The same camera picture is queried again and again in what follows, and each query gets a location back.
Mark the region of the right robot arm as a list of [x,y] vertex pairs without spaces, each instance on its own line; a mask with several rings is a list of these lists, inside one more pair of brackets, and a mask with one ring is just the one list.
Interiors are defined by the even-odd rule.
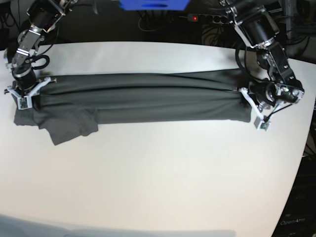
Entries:
[[32,67],[30,50],[38,50],[45,33],[52,31],[66,16],[76,0],[36,0],[27,10],[30,27],[20,33],[17,46],[5,50],[5,64],[15,79],[14,91],[23,97],[38,83]]

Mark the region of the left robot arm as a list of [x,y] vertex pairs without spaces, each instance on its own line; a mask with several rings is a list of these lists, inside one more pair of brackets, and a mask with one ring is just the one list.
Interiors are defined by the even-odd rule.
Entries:
[[248,77],[248,85],[238,90],[250,104],[259,121],[267,123],[280,106],[298,103],[305,91],[291,69],[284,47],[276,40],[279,29],[264,7],[262,0],[221,0],[221,11],[242,40],[242,45],[256,51],[258,65],[267,71],[268,78],[259,79],[251,74],[239,57],[239,68]]

